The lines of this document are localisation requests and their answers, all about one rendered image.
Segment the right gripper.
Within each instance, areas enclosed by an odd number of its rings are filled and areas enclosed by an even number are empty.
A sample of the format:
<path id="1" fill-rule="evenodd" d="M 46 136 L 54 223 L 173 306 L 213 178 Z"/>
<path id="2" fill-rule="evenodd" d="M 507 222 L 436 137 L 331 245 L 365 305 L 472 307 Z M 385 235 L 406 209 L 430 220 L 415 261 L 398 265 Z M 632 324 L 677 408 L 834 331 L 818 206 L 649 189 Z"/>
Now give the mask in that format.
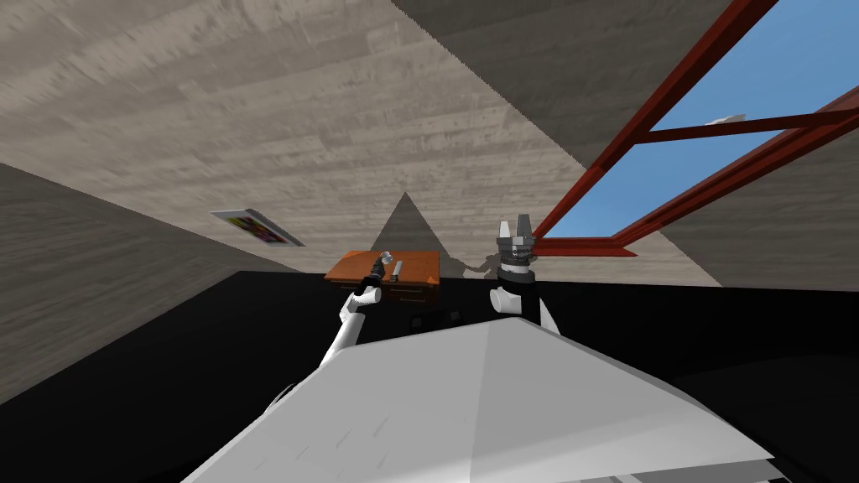
<path id="1" fill-rule="evenodd" d="M 515 236 L 511 236 L 509 222 L 501 221 L 497 246 L 502 258 L 532 258 L 534 238 L 529 215 L 517 215 Z"/>

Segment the orange wooden desk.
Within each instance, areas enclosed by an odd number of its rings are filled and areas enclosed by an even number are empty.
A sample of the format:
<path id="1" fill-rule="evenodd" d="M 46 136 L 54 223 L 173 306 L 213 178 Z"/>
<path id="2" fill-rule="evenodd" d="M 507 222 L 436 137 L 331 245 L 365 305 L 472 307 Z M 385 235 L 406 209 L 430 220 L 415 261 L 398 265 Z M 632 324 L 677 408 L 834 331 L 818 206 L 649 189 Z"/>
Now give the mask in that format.
<path id="1" fill-rule="evenodd" d="M 381 251 L 350 251 L 325 276 L 338 288 L 355 290 L 377 261 Z M 393 261 L 386 266 L 382 279 L 382 299 L 403 302 L 434 303 L 440 287 L 440 254 L 433 252 L 391 251 Z M 395 264 L 403 262 L 399 280 L 390 282 Z"/>

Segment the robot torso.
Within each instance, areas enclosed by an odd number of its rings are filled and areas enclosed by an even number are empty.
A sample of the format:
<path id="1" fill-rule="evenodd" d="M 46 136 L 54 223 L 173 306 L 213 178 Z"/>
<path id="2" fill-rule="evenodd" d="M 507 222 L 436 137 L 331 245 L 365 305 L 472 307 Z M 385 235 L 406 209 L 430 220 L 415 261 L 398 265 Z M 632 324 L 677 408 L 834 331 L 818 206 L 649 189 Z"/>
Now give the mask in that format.
<path id="1" fill-rule="evenodd" d="M 182 483 L 765 483 L 758 443 L 519 318 L 338 351 Z"/>

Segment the red framed window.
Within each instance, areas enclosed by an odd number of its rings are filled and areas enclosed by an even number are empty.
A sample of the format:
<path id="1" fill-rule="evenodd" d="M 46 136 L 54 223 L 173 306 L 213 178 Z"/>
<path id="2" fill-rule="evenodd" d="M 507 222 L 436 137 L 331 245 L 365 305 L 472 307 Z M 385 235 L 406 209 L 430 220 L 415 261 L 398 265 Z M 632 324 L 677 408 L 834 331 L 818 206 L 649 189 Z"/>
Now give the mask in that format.
<path id="1" fill-rule="evenodd" d="M 631 245 L 859 128 L 859 0 L 731 0 L 534 232 L 534 253 Z"/>

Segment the colourful picture on wall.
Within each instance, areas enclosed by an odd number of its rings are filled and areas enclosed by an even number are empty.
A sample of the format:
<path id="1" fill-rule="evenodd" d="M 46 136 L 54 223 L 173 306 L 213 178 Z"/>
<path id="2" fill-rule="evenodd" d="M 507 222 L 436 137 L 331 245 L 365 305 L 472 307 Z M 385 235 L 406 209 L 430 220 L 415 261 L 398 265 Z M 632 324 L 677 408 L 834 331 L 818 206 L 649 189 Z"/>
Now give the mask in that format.
<path id="1" fill-rule="evenodd" d="M 274 221 L 250 208 L 214 210 L 210 214 L 246 232 L 267 246 L 302 247 L 304 244 L 276 225 Z"/>

